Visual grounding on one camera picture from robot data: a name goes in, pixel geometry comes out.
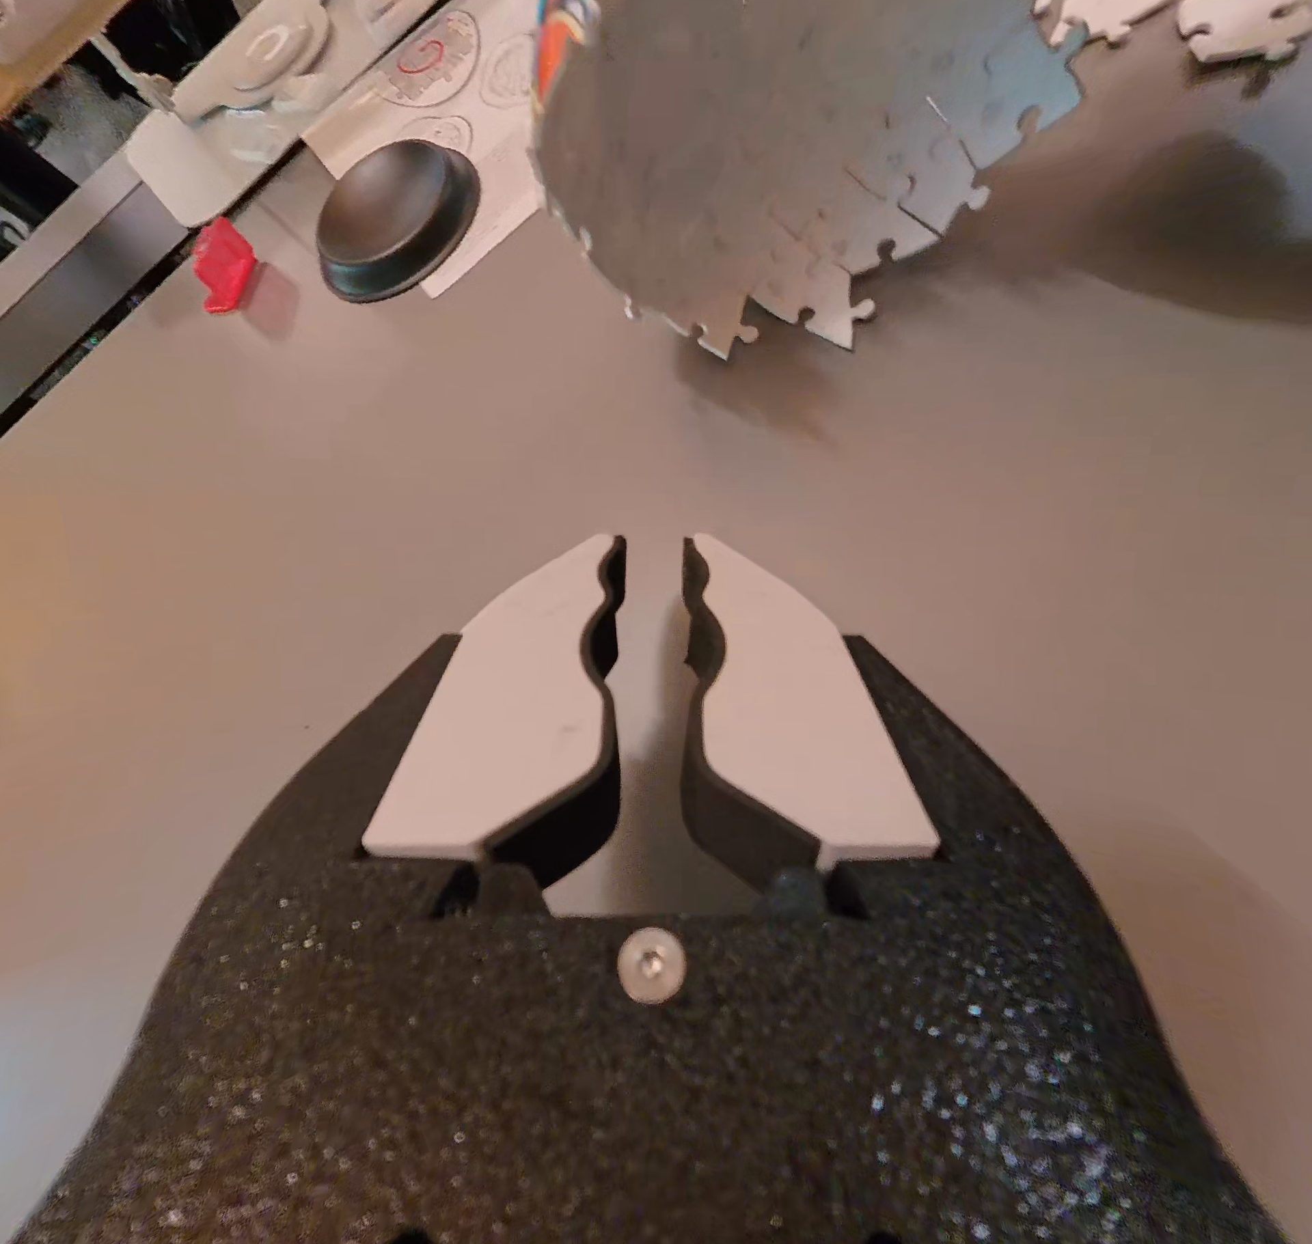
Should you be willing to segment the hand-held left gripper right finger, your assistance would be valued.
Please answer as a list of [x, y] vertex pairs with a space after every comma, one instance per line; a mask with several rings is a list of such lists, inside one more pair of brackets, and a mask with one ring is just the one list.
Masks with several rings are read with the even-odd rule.
[[942, 838], [838, 626], [707, 533], [683, 545], [687, 833], [756, 893], [784, 874], [935, 860]]

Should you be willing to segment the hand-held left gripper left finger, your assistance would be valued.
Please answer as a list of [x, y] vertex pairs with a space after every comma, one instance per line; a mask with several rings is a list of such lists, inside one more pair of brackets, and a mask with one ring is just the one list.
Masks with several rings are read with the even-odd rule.
[[627, 544], [595, 535], [462, 630], [365, 833], [380, 860], [519, 866], [548, 889], [611, 839]]

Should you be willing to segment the assembled white puzzle ball shell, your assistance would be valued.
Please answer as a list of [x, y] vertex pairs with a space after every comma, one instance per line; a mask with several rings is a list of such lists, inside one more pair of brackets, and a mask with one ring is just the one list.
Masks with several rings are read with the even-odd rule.
[[938, 246], [1071, 113], [1030, 0], [541, 0], [534, 151], [626, 299], [730, 359], [755, 302], [851, 349], [857, 279]]

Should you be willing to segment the black round ball stand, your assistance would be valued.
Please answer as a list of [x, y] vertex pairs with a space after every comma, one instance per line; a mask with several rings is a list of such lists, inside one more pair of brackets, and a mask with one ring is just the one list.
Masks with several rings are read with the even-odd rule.
[[466, 239], [481, 204], [469, 156], [400, 140], [365, 156], [320, 210], [320, 274], [342, 302], [392, 301], [430, 279]]

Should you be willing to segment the small red block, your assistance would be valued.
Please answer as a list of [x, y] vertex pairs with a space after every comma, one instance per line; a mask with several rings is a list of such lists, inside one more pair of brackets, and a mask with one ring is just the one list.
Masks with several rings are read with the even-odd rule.
[[228, 217], [217, 217], [195, 238], [193, 270], [206, 287], [204, 311], [226, 317], [241, 309], [257, 270], [257, 257], [235, 225]]

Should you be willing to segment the white paper instruction leaflet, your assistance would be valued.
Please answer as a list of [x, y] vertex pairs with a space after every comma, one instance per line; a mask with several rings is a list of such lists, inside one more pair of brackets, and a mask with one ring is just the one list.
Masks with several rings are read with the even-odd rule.
[[359, 78], [302, 140], [340, 179], [380, 148], [418, 140], [463, 154], [481, 204], [421, 290], [437, 299], [544, 210], [531, 159], [540, 0], [452, 0]]

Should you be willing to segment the white plastic device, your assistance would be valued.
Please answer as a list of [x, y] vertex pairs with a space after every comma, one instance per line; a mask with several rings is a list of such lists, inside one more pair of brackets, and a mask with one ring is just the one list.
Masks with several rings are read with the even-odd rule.
[[440, 0], [260, 0], [125, 156], [185, 229], [225, 216]]

